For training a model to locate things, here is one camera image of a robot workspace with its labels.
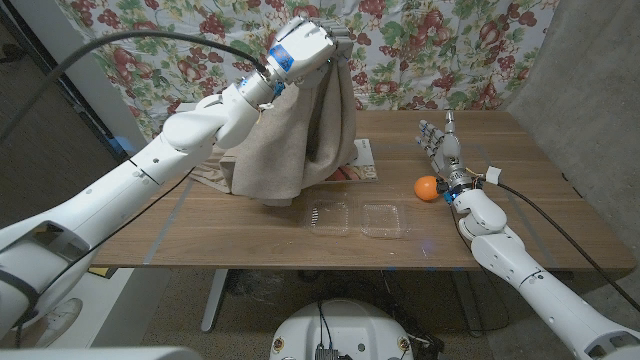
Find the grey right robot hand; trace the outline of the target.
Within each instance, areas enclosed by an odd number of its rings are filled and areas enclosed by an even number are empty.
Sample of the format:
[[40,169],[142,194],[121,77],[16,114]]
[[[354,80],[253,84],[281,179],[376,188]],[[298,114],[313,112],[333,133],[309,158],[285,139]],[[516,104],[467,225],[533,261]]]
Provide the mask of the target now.
[[415,140],[437,174],[437,193],[443,195],[448,204],[463,192],[482,188],[484,175],[471,171],[463,161],[453,110],[446,111],[443,130],[426,120],[419,121],[419,130]]

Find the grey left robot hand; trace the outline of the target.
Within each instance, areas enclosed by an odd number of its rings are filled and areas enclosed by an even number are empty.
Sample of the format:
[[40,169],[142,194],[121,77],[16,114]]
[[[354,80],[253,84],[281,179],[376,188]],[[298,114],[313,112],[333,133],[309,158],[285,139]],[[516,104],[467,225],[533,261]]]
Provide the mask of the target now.
[[291,84],[315,88],[332,65],[348,62],[353,46],[350,31],[337,21],[296,16],[276,33],[265,78],[276,95]]

